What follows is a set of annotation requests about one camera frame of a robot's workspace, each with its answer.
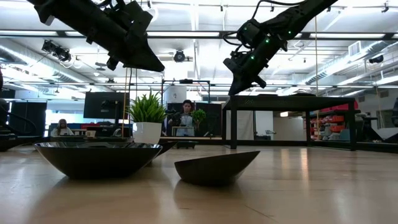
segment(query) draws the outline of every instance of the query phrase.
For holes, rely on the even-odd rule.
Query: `computer monitor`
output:
[[[126,106],[129,106],[129,94],[97,92],[86,93],[84,118],[98,119],[127,119],[127,114],[123,114],[124,96],[126,96]]]

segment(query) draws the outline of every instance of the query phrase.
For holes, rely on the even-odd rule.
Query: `table leg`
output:
[[[238,146],[238,106],[233,97],[229,100],[231,102],[231,149],[236,149]]]
[[[221,136],[223,137],[223,141],[226,141],[226,110],[223,110],[223,125]]]
[[[348,103],[348,125],[349,125],[349,142],[351,150],[356,150],[356,126],[355,126],[355,104],[354,102]]]
[[[310,112],[305,112],[305,130],[307,134],[307,146],[311,145],[311,119],[310,119]]]

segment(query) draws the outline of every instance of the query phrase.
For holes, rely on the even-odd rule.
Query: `window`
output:
[[[392,110],[377,111],[377,128],[394,128],[391,118]]]

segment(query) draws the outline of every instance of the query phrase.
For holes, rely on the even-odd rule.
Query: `dark hair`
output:
[[[57,133],[58,133],[58,135],[61,134],[61,122],[62,122],[62,121],[64,121],[65,124],[67,123],[67,121],[66,121],[65,119],[60,119],[60,120],[58,121],[58,126],[57,126]]]
[[[185,103],[189,103],[191,105],[191,110],[193,109],[193,103],[190,100],[184,100],[184,102],[182,102],[182,106],[184,107]]]

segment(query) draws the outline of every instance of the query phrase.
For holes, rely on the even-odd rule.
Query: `black table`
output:
[[[241,111],[304,111],[307,127],[307,145],[311,145],[310,112],[332,106],[348,104],[347,122],[349,125],[349,148],[355,150],[355,99],[343,97],[315,97],[315,96],[231,96],[223,107],[223,141],[226,142],[226,112],[231,111],[231,149],[238,145],[237,114]]]

